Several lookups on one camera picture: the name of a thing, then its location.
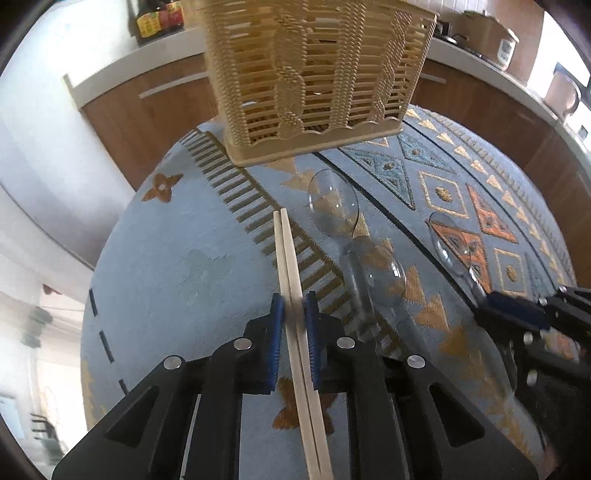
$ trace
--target kitchen cabinet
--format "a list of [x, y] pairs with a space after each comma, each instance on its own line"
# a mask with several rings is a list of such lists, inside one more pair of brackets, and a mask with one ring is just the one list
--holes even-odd
[[[137, 190], [181, 137], [217, 115], [202, 54], [143, 73], [82, 107], [100, 140]], [[153, 89], [162, 91], [150, 93]]]
[[554, 133], [524, 167], [556, 218], [580, 285], [591, 287], [591, 182], [566, 142]]
[[591, 182], [564, 139], [519, 102], [471, 75], [426, 60], [411, 103], [478, 134], [538, 188], [563, 233], [580, 285], [591, 287]]
[[426, 60], [411, 103], [462, 124], [523, 168], [553, 129], [506, 93], [471, 75]]

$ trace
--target triangle pattern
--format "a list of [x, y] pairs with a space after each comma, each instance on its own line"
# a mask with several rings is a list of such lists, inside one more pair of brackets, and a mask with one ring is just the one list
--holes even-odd
[[531, 234], [531, 236], [533, 236], [535, 239], [537, 239], [537, 240], [542, 240], [542, 239], [541, 239], [541, 237], [540, 237], [540, 233], [538, 232], [538, 229], [537, 229], [537, 227], [536, 227], [536, 226], [535, 226], [533, 223], [530, 225], [530, 234]]
[[371, 251], [360, 258], [361, 263], [368, 267], [374, 267], [382, 271], [390, 271], [392, 265], [392, 252], [382, 244], [374, 244]]
[[543, 253], [551, 257], [550, 250], [548, 249], [548, 244], [546, 243], [546, 240], [542, 240], [540, 242], [540, 250], [542, 250]]
[[544, 285], [542, 275], [540, 275], [540, 272], [538, 272], [527, 253], [525, 254], [525, 262], [527, 263], [527, 270], [530, 275], [531, 294], [534, 300], [545, 297], [548, 294], [548, 289]]
[[372, 145], [378, 145], [379, 147], [389, 147], [388, 139], [386, 137], [376, 138], [375, 140], [366, 140], [365, 143], [371, 143]]
[[315, 200], [314, 208], [318, 212], [322, 212], [327, 215], [333, 216], [336, 219], [342, 220], [343, 222], [338, 222], [337, 226], [335, 226], [335, 234], [339, 236], [344, 236], [346, 238], [350, 238], [351, 231], [355, 230], [355, 227], [359, 224], [360, 221], [362, 221], [363, 224], [365, 224], [365, 219], [361, 219], [361, 217], [345, 218], [345, 213], [343, 209], [337, 208], [337, 205], [341, 201], [342, 198], [339, 195], [339, 192], [334, 190]]
[[460, 325], [454, 328], [448, 337], [440, 344], [439, 351], [446, 355], [466, 358], [470, 353], [466, 326]]
[[445, 160], [427, 148], [424, 144], [419, 142], [416, 138], [408, 134], [401, 133], [398, 135], [398, 140], [400, 142], [400, 148], [402, 149], [404, 158], [421, 163], [423, 165], [428, 165], [429, 167], [438, 168], [439, 170], [449, 173], [455, 173], [454, 169], [449, 166]]
[[406, 114], [408, 116], [411, 116], [412, 118], [416, 118], [417, 120], [421, 120], [421, 117], [419, 117], [418, 113], [414, 111], [414, 109], [409, 108], [406, 112]]
[[525, 212], [523, 211], [523, 207], [517, 207], [517, 213], [515, 214], [515, 216], [519, 219], [519, 220], [523, 220], [525, 223], [527, 223], [528, 225], [530, 224], [530, 219], [527, 218], [527, 215], [525, 214]]
[[502, 401], [496, 401], [486, 409], [487, 415], [505, 415], [505, 404]]
[[353, 147], [339, 150], [414, 210], [413, 191], [401, 158]]
[[404, 292], [404, 299], [420, 305], [426, 305], [427, 300], [425, 299], [425, 292], [423, 292], [423, 286], [421, 285], [421, 279], [418, 276], [416, 265], [413, 265], [406, 271], [406, 278], [407, 288]]
[[435, 295], [429, 303], [415, 317], [415, 322], [435, 330], [449, 331], [447, 316], [441, 301], [441, 294]]
[[295, 168], [295, 157], [287, 157], [282, 158], [280, 160], [275, 160], [270, 163], [266, 163], [265, 166], [267, 168], [272, 168], [273, 170], [286, 171], [287, 173], [291, 173], [292, 175], [295, 175], [297, 173], [297, 170]]
[[464, 158], [467, 158], [468, 160], [471, 160], [472, 157], [468, 154], [468, 152], [466, 151], [466, 149], [464, 147], [462, 147], [461, 145], [459, 147], [457, 147], [454, 150], [455, 153], [457, 153], [458, 155], [461, 155]]
[[478, 390], [476, 390], [476, 395], [478, 397], [493, 399], [501, 395], [496, 382], [489, 377], [487, 373], [484, 374], [484, 377], [480, 377], [477, 380], [480, 381]]
[[486, 171], [486, 169], [482, 166], [482, 163], [480, 163], [478, 160], [473, 161], [472, 163], [470, 163], [470, 166], [472, 168], [474, 168], [474, 170], [479, 171], [480, 173], [484, 174], [484, 175], [488, 175], [488, 172]]
[[487, 182], [487, 184], [492, 185], [497, 190], [503, 191], [503, 187], [501, 186], [501, 184], [499, 183], [499, 180], [494, 175], [491, 175], [490, 177], [488, 177], [486, 182]]
[[482, 354], [480, 351], [471, 352], [464, 362], [464, 371], [462, 372], [462, 378], [466, 380], [477, 380], [481, 381], [486, 378], [486, 368], [482, 361]]
[[[482, 238], [477, 233], [469, 232], [467, 230], [460, 230], [459, 228], [452, 228], [442, 223], [432, 223], [433, 229], [437, 235], [443, 240], [443, 243], [458, 257], [464, 265], [468, 261], [472, 262], [478, 281], [487, 293], [491, 292], [491, 277], [488, 272], [488, 260], [486, 259], [486, 252], [482, 243]], [[465, 241], [470, 248], [470, 255], [462, 255], [458, 250], [460, 242]]]
[[447, 142], [447, 143], [449, 143], [451, 145], [455, 145], [455, 143], [453, 142], [453, 140], [445, 132], [441, 132], [436, 138], [438, 138], [439, 140], [442, 140], [444, 142]]
[[515, 203], [515, 200], [513, 200], [513, 197], [511, 196], [511, 194], [509, 193], [509, 190], [507, 190], [504, 195], [503, 198], [501, 199], [504, 202], [507, 202], [509, 205], [511, 205], [514, 208], [517, 208], [517, 204]]
[[550, 268], [554, 270], [556, 273], [558, 273], [558, 265], [556, 264], [556, 259], [554, 258], [554, 255], [550, 256]]
[[418, 124], [421, 125], [421, 127], [428, 128], [429, 130], [433, 130], [434, 132], [438, 131], [437, 128], [435, 128], [435, 125], [433, 125], [429, 119], [425, 119], [422, 122], [419, 122]]
[[474, 210], [476, 210], [482, 232], [514, 244], [519, 243], [509, 226], [498, 216], [488, 202], [470, 184], [466, 183], [466, 187], [474, 204]]
[[365, 217], [363, 213], [359, 214], [359, 220], [357, 220], [357, 225], [355, 225], [355, 230], [353, 230], [353, 238], [357, 238], [359, 236], [370, 236], [368, 224], [365, 223]]
[[289, 187], [295, 190], [303, 190], [304, 192], [308, 191], [308, 185], [310, 185], [310, 180], [315, 175], [314, 170], [306, 170], [304, 173], [296, 173], [292, 178], [289, 180], [284, 181], [281, 183], [282, 185]]
[[394, 253], [394, 247], [392, 246], [392, 242], [389, 238], [384, 238], [381, 244], [384, 248], [387, 248], [388, 250], [390, 250], [390, 252]]

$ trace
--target white countertop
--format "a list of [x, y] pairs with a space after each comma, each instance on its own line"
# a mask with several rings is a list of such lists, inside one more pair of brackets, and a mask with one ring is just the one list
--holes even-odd
[[[69, 84], [76, 106], [82, 108], [123, 82], [167, 63], [204, 53], [205, 49], [203, 30], [192, 28], [136, 48], [76, 86], [69, 84], [67, 75], [64, 80]], [[537, 94], [489, 63], [436, 38], [429, 46], [427, 58], [472, 75], [524, 105], [556, 130], [591, 177], [591, 161], [587, 156], [587, 149], [574, 132], [565, 127], [545, 106]]]

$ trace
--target wicker basket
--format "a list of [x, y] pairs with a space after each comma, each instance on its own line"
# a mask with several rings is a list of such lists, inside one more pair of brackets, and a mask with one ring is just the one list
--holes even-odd
[[232, 161], [397, 134], [437, 15], [397, 0], [200, 0]]

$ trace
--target blue tablecloth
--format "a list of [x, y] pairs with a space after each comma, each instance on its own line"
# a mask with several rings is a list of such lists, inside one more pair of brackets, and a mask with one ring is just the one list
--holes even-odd
[[[415, 106], [404, 123], [396, 137], [246, 169], [225, 156], [219, 125], [181, 139], [115, 226], [93, 276], [81, 352], [89, 425], [167, 355], [210, 355], [240, 336], [247, 320], [268, 313], [279, 290], [272, 212], [280, 207], [290, 214], [304, 291], [316, 290], [321, 309], [359, 334], [338, 246], [307, 207], [310, 179], [333, 167], [358, 186], [355, 235], [392, 248], [407, 275], [401, 310], [378, 312], [385, 353], [402, 354], [397, 324], [411, 319], [433, 363], [539, 466], [537, 429], [508, 394], [500, 357], [466, 297], [434, 261], [426, 220], [437, 210], [451, 215], [484, 288], [528, 298], [575, 284], [564, 240], [539, 192], [496, 148]], [[556, 332], [548, 343], [571, 354]], [[241, 478], [307, 478], [282, 352], [278, 391], [243, 402]], [[322, 403], [336, 478], [348, 478], [345, 399], [324, 395]]]

